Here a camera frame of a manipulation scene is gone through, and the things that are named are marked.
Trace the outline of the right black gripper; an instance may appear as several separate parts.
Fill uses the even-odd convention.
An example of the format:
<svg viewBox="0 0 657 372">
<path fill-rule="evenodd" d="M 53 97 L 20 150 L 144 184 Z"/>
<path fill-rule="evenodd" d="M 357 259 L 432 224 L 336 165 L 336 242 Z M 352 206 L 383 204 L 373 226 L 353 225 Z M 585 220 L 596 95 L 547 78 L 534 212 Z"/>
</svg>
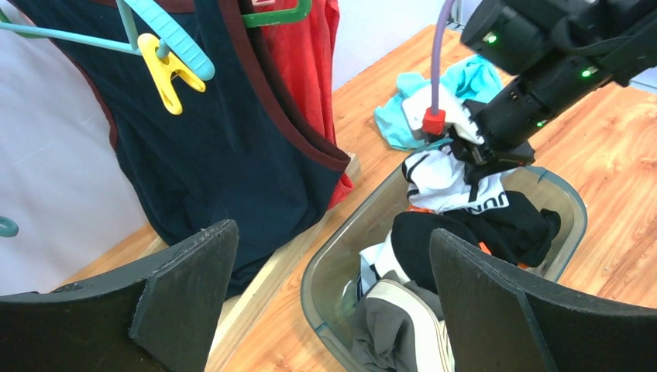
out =
<svg viewBox="0 0 657 372">
<path fill-rule="evenodd" d="M 464 181 L 473 201 L 485 177 L 535 161 L 528 143 L 535 134 L 535 117 L 517 102 L 465 100 L 462 108 L 468 115 L 466 126 L 452 126 L 450 146 L 456 159 L 465 163 Z"/>
</svg>

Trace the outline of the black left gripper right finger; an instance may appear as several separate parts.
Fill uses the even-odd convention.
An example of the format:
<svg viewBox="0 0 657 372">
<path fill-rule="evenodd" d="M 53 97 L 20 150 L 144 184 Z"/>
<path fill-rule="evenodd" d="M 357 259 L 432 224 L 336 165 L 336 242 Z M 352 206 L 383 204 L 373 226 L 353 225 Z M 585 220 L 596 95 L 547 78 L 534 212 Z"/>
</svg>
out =
<svg viewBox="0 0 657 372">
<path fill-rule="evenodd" d="M 444 229 L 430 257 L 459 371 L 654 371 L 656 311 L 576 291 Z"/>
</svg>

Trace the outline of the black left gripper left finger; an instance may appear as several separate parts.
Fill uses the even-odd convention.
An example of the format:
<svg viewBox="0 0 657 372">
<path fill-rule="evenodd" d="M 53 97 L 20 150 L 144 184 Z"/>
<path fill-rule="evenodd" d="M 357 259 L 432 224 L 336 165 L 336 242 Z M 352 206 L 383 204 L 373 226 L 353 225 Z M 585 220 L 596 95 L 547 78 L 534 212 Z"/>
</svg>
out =
<svg viewBox="0 0 657 372">
<path fill-rule="evenodd" d="M 202 371 L 239 230 L 223 220 L 50 293 L 1 299 L 3 371 Z"/>
</svg>

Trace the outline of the white grey underwear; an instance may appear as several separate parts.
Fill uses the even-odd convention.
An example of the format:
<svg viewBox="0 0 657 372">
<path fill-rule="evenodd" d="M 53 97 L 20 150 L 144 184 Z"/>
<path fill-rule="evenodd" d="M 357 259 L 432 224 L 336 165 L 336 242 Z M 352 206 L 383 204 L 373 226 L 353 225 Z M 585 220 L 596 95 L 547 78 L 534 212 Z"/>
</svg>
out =
<svg viewBox="0 0 657 372">
<path fill-rule="evenodd" d="M 510 205 L 502 179 L 505 171 L 484 177 L 476 188 L 465 182 L 465 166 L 445 145 L 409 155 L 401 165 L 408 183 L 407 199 L 413 208 L 434 213 L 463 211 L 479 215 Z"/>
</svg>

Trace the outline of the dark grey cream-band underwear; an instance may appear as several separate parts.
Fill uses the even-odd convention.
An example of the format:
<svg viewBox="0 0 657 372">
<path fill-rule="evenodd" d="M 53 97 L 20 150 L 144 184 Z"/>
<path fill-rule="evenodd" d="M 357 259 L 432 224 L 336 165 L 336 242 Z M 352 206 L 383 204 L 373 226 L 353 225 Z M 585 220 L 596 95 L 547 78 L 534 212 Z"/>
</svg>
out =
<svg viewBox="0 0 657 372">
<path fill-rule="evenodd" d="M 392 270 L 360 298 L 350 353 L 367 371 L 455 371 L 437 294 Z"/>
</svg>

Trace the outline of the black cream-band underwear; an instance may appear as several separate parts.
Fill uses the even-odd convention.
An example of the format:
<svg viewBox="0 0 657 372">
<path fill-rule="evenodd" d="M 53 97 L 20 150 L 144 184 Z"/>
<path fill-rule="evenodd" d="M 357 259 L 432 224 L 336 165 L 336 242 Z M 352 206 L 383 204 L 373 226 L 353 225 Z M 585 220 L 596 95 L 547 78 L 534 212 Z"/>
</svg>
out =
<svg viewBox="0 0 657 372">
<path fill-rule="evenodd" d="M 420 288 L 436 293 L 429 247 L 435 229 L 445 229 L 474 246 L 479 245 L 474 232 L 457 219 L 425 212 L 402 212 L 394 218 L 382 243 L 359 252 L 356 297 L 361 298 L 390 271 L 403 284 L 413 281 Z"/>
</svg>

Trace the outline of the grey-blue hanger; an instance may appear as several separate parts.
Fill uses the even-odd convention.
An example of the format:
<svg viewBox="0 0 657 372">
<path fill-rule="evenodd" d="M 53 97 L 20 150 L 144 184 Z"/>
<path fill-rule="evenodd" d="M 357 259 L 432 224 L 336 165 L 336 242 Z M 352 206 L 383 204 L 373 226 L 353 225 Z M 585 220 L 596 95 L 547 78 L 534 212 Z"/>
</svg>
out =
<svg viewBox="0 0 657 372">
<path fill-rule="evenodd" d="M 19 233 L 19 226 L 12 219 L 0 216 L 0 236 L 2 238 L 12 238 Z"/>
</svg>

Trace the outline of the teal clip hanger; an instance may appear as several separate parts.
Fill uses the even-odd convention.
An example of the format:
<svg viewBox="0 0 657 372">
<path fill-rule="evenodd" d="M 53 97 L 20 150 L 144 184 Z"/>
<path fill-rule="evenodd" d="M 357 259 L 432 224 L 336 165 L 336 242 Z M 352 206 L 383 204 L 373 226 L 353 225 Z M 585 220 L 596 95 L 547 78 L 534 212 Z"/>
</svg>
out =
<svg viewBox="0 0 657 372">
<path fill-rule="evenodd" d="M 116 4 L 127 36 L 125 42 L 19 25 L 5 13 L 1 14 L 1 29 L 27 38 L 54 38 L 139 55 L 167 111 L 180 115 L 183 106 L 172 85 L 173 79 L 180 78 L 195 91 L 204 92 L 205 82 L 215 76 L 215 65 L 191 35 L 155 1 L 117 1 Z"/>
</svg>

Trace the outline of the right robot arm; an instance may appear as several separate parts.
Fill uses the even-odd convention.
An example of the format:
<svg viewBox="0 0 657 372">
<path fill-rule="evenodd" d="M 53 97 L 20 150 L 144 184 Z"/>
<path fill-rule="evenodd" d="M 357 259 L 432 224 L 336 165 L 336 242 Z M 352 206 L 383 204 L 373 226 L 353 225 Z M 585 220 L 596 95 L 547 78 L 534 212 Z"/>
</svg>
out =
<svg viewBox="0 0 657 372">
<path fill-rule="evenodd" d="M 528 141 L 592 91 L 628 86 L 656 65 L 654 1 L 484 1 L 462 43 L 512 79 L 487 103 L 467 99 L 451 148 L 477 189 L 486 176 L 529 165 Z"/>
</svg>

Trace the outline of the black underwear in basket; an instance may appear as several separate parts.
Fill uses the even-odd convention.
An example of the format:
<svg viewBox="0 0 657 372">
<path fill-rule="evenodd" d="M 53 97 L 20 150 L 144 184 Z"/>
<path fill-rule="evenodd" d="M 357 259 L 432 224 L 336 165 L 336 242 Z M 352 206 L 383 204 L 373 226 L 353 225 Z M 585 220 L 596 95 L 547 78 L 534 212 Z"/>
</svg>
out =
<svg viewBox="0 0 657 372">
<path fill-rule="evenodd" d="M 545 208 L 538 210 L 518 191 L 504 192 L 503 199 L 507 202 L 504 208 L 480 214 L 455 210 L 446 212 L 445 216 L 467 226 L 475 244 L 485 241 L 493 256 L 511 264 L 539 266 L 561 228 L 559 213 Z"/>
</svg>

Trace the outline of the green hanger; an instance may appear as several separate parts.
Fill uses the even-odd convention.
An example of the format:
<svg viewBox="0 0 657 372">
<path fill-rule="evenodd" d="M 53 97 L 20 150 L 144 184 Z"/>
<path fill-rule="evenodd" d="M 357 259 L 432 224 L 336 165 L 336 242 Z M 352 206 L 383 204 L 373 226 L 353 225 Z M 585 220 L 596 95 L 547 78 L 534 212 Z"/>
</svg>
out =
<svg viewBox="0 0 657 372">
<path fill-rule="evenodd" d="M 300 22 L 305 19 L 312 7 L 311 0 L 297 1 L 291 9 L 275 10 L 270 12 L 254 12 L 242 15 L 246 28 L 272 26 Z"/>
</svg>

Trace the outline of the teal cloth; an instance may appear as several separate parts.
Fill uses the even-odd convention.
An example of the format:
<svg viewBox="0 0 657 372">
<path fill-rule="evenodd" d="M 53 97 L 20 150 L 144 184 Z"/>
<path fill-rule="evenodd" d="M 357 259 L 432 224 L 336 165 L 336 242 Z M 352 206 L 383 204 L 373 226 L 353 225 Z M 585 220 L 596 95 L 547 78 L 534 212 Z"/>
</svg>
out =
<svg viewBox="0 0 657 372">
<path fill-rule="evenodd" d="M 374 109 L 374 122 L 387 144 L 395 150 L 413 150 L 423 142 L 415 138 L 431 104 L 431 81 L 418 72 L 397 76 L 397 93 Z M 440 78 L 443 93 L 463 102 L 488 103 L 504 87 L 496 67 L 480 56 L 467 57 L 447 68 Z"/>
</svg>

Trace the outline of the clear plastic basket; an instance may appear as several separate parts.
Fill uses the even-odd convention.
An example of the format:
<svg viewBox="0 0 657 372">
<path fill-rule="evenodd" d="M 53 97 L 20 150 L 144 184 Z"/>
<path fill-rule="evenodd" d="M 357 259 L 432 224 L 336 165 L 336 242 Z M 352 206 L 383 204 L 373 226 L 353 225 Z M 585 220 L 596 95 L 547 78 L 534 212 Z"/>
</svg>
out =
<svg viewBox="0 0 657 372">
<path fill-rule="evenodd" d="M 582 241 L 588 223 L 577 190 L 544 167 L 516 169 L 502 180 L 507 191 L 519 191 L 538 209 L 558 212 L 561 229 L 544 262 L 532 273 L 556 282 Z M 408 183 L 395 169 L 333 233 L 313 256 L 301 284 L 301 305 L 309 325 L 347 371 L 364 366 L 350 353 L 351 318 L 356 308 L 360 251 L 382 243 L 394 217 L 408 207 Z"/>
</svg>

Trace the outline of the dark navy tank top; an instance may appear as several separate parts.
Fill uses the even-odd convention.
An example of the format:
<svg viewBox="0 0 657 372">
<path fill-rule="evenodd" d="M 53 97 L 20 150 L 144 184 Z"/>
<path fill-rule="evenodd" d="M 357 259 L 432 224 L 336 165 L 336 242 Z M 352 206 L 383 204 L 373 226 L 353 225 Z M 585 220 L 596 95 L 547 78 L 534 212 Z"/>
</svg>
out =
<svg viewBox="0 0 657 372">
<path fill-rule="evenodd" d="M 198 92 L 174 88 L 180 115 L 164 107 L 142 58 L 58 40 L 87 80 L 110 125 L 119 165 L 150 225 L 173 245 L 232 219 L 239 247 L 227 290 L 242 294 L 275 250 L 320 221 L 349 156 L 301 114 L 248 1 L 163 1 L 204 49 L 215 76 Z"/>
</svg>

